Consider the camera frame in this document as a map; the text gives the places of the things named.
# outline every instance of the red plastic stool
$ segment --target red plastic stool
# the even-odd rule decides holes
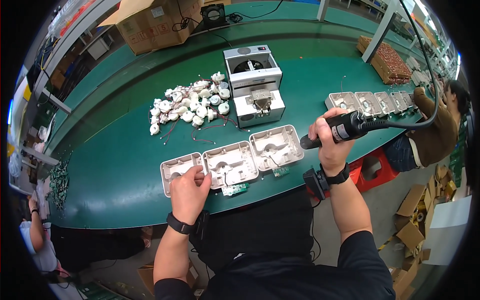
[[[350,178],[352,179],[353,183],[357,184],[359,177],[361,175],[361,165],[363,164],[363,157],[360,157],[354,162],[348,164],[350,167]],[[314,196],[313,192],[307,186],[307,193],[314,197],[315,201],[319,201],[317,197]],[[330,192],[325,192],[325,198],[330,197]]]
[[[399,172],[393,170],[392,167],[390,167],[390,164],[388,163],[388,159],[385,156],[385,153],[381,147],[376,150],[373,150],[372,152],[368,153],[366,156],[374,156],[378,158],[378,160],[380,161],[380,169],[376,170],[375,172],[376,177],[372,180],[366,180],[363,177],[363,174],[360,173],[360,177],[357,182],[357,188],[359,189],[360,192],[368,191],[371,188],[382,185],[394,179],[395,177],[397,177]]]

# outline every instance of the electric screwdriver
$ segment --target electric screwdriver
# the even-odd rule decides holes
[[[368,126],[365,126],[367,122],[363,113],[356,110],[328,118],[326,121],[332,130],[335,143],[358,139],[369,131]],[[307,134],[300,139],[300,146],[303,149],[314,149],[321,147],[322,142],[319,137],[312,141]]]

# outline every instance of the black wristwatch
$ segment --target black wristwatch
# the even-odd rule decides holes
[[[349,176],[350,176],[350,167],[346,163],[345,167],[338,175],[333,177],[326,176],[325,179],[327,180],[328,185],[332,185],[332,184],[340,184],[347,181]]]
[[[180,222],[173,216],[172,213],[169,213],[167,216],[167,223],[170,227],[172,227],[175,231],[181,234],[191,234],[195,232],[195,225],[188,225],[187,223]]]

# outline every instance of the woman with ponytail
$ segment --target woman with ponytail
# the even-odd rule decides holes
[[[390,166],[398,172],[424,168],[447,157],[458,142],[460,120],[470,107],[470,94],[457,80],[445,83],[443,101],[432,125],[401,134],[384,145]],[[427,119],[435,103],[425,95],[423,87],[413,92],[413,101]]]

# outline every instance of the black t-shirt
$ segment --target black t-shirt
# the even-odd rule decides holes
[[[370,232],[348,237],[337,265],[244,254],[210,280],[200,299],[395,299],[392,277]],[[195,296],[187,283],[171,278],[155,283],[155,299],[194,300]]]

